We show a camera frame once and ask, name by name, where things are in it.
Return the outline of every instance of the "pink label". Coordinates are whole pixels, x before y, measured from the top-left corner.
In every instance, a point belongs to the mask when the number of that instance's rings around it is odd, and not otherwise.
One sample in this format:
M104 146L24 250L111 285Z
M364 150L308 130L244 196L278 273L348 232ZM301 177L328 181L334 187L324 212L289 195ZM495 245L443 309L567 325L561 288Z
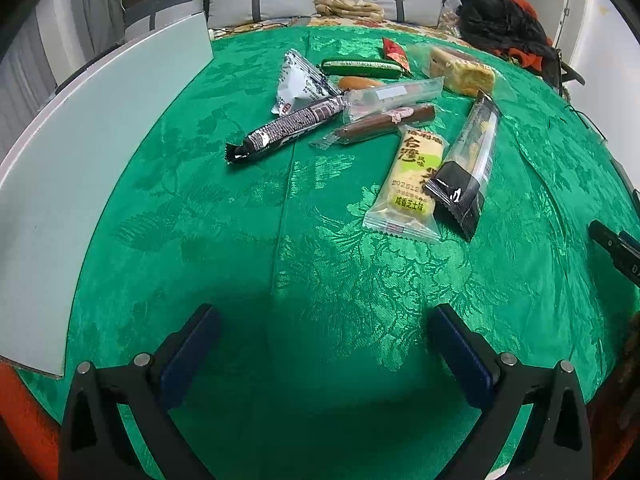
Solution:
M385 115L391 117L391 121L393 124L400 124L402 119L407 117L411 117L414 114L413 108L396 108L395 110L391 110L390 112L385 112Z

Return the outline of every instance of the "green pouch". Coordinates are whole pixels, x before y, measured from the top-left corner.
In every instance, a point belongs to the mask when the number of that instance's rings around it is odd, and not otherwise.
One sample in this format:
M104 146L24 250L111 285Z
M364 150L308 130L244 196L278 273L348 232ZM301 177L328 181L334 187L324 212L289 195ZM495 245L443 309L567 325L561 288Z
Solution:
M327 75L359 75L380 79L398 79L402 75L402 67L395 61L364 57L329 57L322 60L320 70Z

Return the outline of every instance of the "black wrapper end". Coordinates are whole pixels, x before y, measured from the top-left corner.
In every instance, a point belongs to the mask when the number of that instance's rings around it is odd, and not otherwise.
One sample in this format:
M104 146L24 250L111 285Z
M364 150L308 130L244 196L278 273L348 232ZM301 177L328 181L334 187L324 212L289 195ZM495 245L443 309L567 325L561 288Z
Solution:
M238 162L245 162L249 152L244 146L236 146L234 144L226 144L225 158L227 162L237 164Z
M470 242L476 234L484 205L480 183L458 163L450 160L424 184L423 189L447 208L462 228L466 241Z

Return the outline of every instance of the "red garment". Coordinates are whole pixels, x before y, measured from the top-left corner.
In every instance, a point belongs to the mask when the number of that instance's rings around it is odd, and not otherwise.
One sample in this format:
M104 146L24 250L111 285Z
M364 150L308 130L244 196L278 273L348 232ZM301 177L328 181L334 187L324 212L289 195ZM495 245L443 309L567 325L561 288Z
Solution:
M530 14L536 20L538 19L538 14L536 9L527 1L527 0L511 0L516 3L519 7L522 8L525 12ZM551 38L546 38L546 42L549 46L553 44ZM494 50L494 54L496 56L503 56L506 54L509 57L515 57L520 62L520 66L523 68L532 67L536 72L542 72L542 56L537 56L536 54L527 54L517 48L510 48L506 52L504 50Z

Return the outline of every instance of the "black snack wrapper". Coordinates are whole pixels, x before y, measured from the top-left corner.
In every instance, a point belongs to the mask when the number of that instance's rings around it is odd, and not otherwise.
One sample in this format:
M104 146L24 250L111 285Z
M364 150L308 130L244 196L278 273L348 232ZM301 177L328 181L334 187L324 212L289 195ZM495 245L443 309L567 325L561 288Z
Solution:
M476 233L484 205L501 116L491 97L479 91L442 166L423 186L427 195L449 210L467 241Z
M241 146L226 145L226 161L233 164L257 160L267 152L317 128L344 110L342 96L327 97L309 106L280 117L248 134Z

